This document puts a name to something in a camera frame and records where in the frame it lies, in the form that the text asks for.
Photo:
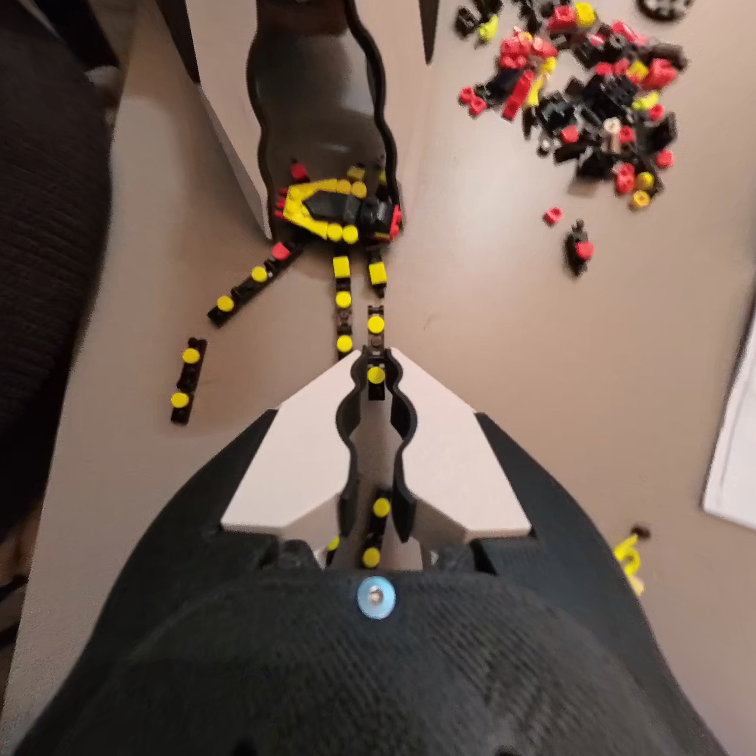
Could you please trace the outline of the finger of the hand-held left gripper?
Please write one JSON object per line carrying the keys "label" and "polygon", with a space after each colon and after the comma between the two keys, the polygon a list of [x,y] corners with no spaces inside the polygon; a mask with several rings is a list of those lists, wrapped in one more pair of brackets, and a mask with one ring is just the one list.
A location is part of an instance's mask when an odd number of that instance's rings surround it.
{"label": "finger of the hand-held left gripper", "polygon": [[431,95],[421,4],[348,1],[348,28],[364,52],[373,81],[373,116],[383,138],[389,191],[411,227],[421,191]]}
{"label": "finger of the hand-held left gripper", "polygon": [[273,239],[269,183],[260,167],[262,125],[250,93],[248,63],[258,32],[254,1],[187,1],[198,89],[206,112],[261,232]]}

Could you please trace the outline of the lego instruction booklet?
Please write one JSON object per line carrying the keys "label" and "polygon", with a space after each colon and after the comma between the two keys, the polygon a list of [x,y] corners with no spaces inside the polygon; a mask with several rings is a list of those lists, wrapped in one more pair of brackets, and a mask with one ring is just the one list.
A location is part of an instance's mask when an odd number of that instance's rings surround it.
{"label": "lego instruction booklet", "polygon": [[755,530],[755,308],[732,376],[702,509]]}

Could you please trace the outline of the yellow black lego spider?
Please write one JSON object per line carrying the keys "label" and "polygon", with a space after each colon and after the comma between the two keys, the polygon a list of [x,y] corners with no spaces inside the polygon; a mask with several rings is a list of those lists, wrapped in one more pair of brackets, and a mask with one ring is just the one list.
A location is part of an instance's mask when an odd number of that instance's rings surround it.
{"label": "yellow black lego spider", "polygon": [[294,161],[291,182],[279,190],[274,219],[289,232],[268,257],[255,265],[240,283],[219,297],[206,316],[217,327],[228,323],[241,307],[268,288],[314,242],[333,252],[335,294],[335,353],[343,359],[354,349],[352,326],[352,250],[364,250],[373,292],[383,298],[388,274],[383,250],[402,230],[402,208],[390,194],[382,172],[376,189],[365,182],[366,169],[352,166],[344,176],[310,179],[304,165]]}

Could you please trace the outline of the pile of loose lego pieces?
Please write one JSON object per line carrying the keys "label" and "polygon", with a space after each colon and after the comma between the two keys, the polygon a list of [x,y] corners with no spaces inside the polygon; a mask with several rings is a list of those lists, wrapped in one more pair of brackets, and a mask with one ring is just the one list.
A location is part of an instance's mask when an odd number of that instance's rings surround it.
{"label": "pile of loose lego pieces", "polygon": [[493,75],[462,88],[472,118],[496,111],[537,130],[537,152],[575,164],[575,177],[610,182],[632,210],[664,191],[676,115],[662,92],[689,66],[684,48],[602,21],[592,2],[515,2],[519,24],[499,44]]}

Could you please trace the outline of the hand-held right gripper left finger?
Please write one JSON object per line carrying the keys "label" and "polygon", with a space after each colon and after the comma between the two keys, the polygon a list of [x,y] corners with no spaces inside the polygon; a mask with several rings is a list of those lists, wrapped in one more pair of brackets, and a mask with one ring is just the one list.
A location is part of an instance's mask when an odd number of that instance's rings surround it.
{"label": "hand-held right gripper left finger", "polygon": [[284,401],[241,477],[220,524],[227,532],[300,541],[324,566],[356,516],[361,353],[350,352]]}

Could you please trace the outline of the small black red lego assembly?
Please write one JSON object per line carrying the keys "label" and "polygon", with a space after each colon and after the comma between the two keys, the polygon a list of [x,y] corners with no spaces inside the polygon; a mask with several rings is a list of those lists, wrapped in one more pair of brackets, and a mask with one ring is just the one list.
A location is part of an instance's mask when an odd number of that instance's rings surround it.
{"label": "small black red lego assembly", "polygon": [[593,258],[591,242],[583,219],[577,219],[564,240],[565,262],[575,277],[582,275]]}

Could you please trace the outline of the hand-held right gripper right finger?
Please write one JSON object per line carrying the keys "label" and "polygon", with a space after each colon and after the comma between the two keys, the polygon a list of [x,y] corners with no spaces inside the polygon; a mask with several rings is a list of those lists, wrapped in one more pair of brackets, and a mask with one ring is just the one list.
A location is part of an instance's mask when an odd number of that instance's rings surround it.
{"label": "hand-held right gripper right finger", "polygon": [[531,535],[479,413],[394,347],[386,351],[386,388],[400,438],[392,518],[399,540],[418,546],[421,569],[444,547]]}

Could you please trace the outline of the black lego stand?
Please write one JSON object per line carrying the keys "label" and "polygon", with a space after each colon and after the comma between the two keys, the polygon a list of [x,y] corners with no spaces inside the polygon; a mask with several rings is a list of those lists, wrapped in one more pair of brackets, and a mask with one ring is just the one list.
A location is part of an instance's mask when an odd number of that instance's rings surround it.
{"label": "black lego stand", "polygon": [[695,1],[636,1],[639,11],[658,23],[676,23],[688,14]]}

